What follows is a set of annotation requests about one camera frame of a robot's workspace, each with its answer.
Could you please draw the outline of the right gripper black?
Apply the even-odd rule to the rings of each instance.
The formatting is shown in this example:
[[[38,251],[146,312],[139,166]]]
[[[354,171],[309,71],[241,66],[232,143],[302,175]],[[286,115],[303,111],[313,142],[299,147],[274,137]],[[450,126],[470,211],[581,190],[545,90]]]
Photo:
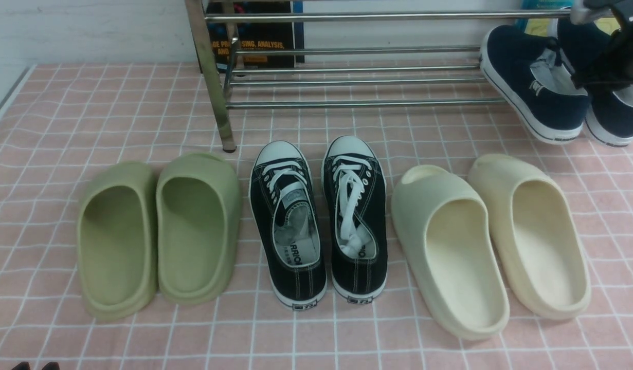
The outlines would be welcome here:
[[[620,90],[633,86],[633,1],[575,1],[571,23],[591,23],[608,14],[617,20],[619,29],[598,57],[573,73],[576,87],[605,86]]]

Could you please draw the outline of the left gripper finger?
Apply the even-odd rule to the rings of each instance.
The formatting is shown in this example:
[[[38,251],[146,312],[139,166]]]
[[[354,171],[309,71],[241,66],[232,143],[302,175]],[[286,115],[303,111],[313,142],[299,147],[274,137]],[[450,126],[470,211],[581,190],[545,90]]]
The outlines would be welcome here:
[[[27,361],[22,361],[18,363],[15,367],[13,367],[11,370],[30,370],[30,364]]]
[[[41,368],[41,370],[60,370],[60,365],[55,361],[48,362],[43,368]]]

